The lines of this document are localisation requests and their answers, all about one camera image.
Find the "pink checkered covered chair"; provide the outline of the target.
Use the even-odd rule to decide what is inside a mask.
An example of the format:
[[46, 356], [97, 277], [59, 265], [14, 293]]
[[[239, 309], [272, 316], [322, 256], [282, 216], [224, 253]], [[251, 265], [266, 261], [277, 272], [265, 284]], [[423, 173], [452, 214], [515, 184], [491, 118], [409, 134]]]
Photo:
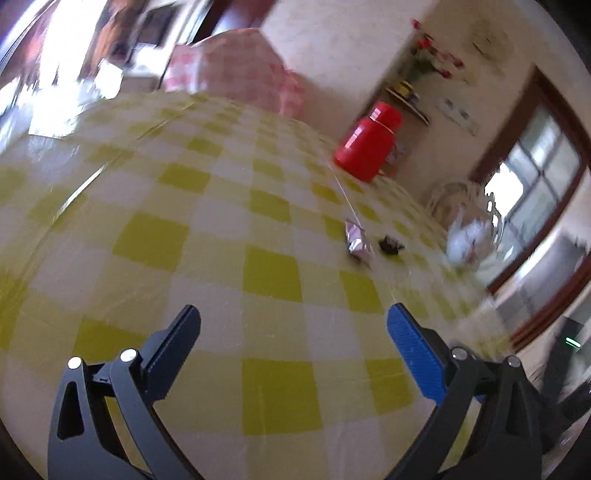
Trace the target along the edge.
[[161, 88], [224, 97], [290, 118], [304, 109], [304, 87], [297, 74], [257, 28], [228, 30], [175, 46]]

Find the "pink snack packet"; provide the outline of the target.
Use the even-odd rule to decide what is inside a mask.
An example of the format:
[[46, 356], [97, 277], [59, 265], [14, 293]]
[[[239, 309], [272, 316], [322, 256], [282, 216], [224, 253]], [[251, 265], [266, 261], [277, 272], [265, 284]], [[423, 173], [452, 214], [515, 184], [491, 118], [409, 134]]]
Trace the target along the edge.
[[370, 267], [374, 257], [374, 249], [370, 245], [365, 229], [351, 219], [345, 220], [346, 248], [349, 256], [361, 264]]

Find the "red thermos jug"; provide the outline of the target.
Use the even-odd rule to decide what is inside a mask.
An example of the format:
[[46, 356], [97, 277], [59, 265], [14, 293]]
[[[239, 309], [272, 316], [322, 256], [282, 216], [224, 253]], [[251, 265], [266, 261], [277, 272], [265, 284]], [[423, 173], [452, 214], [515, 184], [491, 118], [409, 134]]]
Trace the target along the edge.
[[372, 182], [393, 150], [402, 122], [399, 110], [377, 102], [335, 149], [335, 165], [360, 181]]

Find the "flower vase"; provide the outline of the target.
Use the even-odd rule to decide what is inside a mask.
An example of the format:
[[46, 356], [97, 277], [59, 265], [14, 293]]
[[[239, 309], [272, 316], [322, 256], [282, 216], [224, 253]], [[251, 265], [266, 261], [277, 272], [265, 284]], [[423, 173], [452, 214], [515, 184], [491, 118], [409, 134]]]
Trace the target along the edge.
[[421, 79], [436, 74], [449, 80], [465, 70], [463, 60], [438, 47], [420, 21], [413, 19], [412, 26], [416, 35], [403, 57], [393, 85], [393, 90], [407, 100], [416, 96]]

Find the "white ornate chair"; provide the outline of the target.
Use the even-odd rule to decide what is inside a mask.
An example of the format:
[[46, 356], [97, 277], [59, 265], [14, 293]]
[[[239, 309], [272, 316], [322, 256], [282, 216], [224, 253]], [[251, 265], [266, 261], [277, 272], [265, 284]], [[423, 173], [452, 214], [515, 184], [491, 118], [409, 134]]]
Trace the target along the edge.
[[476, 219], [492, 222], [493, 243], [489, 254], [491, 255], [497, 249], [504, 229], [503, 218], [497, 209], [493, 193], [486, 193], [484, 187], [478, 183], [452, 180], [438, 185], [427, 204], [429, 213], [447, 231], [447, 237], [449, 227], [462, 207], [466, 209], [464, 224]]

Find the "black candy wrapper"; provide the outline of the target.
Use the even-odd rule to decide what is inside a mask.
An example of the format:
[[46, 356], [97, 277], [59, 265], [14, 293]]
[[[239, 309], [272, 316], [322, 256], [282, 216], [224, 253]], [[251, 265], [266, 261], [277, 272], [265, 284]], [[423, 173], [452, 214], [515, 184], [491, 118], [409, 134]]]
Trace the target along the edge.
[[379, 246], [381, 251], [389, 256], [397, 256], [406, 248], [403, 243], [390, 235], [386, 235], [384, 238], [382, 238], [379, 241]]

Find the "wall corner shelf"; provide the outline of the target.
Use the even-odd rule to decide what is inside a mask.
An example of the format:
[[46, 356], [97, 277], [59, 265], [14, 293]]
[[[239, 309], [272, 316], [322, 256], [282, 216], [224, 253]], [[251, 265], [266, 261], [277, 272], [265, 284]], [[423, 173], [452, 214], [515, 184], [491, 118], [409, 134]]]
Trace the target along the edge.
[[430, 117], [419, 108], [419, 100], [415, 94], [401, 94], [391, 86], [384, 86], [382, 90], [396, 106], [401, 107], [404, 111], [419, 119], [423, 124], [427, 126], [431, 124]]

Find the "white floral teapot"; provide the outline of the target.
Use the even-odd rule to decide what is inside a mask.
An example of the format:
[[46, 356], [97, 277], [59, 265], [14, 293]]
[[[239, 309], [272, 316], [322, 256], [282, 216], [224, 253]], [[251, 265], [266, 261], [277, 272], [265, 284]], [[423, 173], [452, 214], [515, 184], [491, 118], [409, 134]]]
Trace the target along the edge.
[[455, 266], [477, 269], [491, 253], [493, 224], [482, 219], [464, 224], [465, 213], [462, 207], [449, 227], [446, 255]]

